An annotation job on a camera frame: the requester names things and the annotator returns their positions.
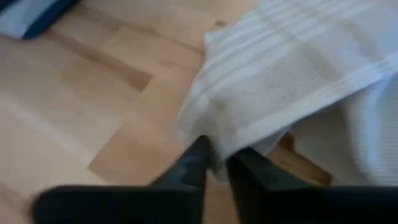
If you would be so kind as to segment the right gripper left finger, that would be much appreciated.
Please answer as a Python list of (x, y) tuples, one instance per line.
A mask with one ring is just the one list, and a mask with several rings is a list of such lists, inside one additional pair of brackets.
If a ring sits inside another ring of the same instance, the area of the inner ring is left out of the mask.
[(190, 204), (184, 206), (194, 223), (201, 223), (206, 187), (206, 173), (213, 162), (211, 141), (200, 136), (189, 148), (151, 184), (158, 187), (183, 187), (191, 191)]

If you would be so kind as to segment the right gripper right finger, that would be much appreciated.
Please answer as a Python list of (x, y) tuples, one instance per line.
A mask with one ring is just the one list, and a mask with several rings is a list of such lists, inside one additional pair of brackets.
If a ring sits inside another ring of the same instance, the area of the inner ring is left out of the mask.
[(267, 198), (274, 190), (310, 187), (268, 158), (247, 147), (226, 162), (228, 179), (241, 223), (264, 223), (270, 210)]

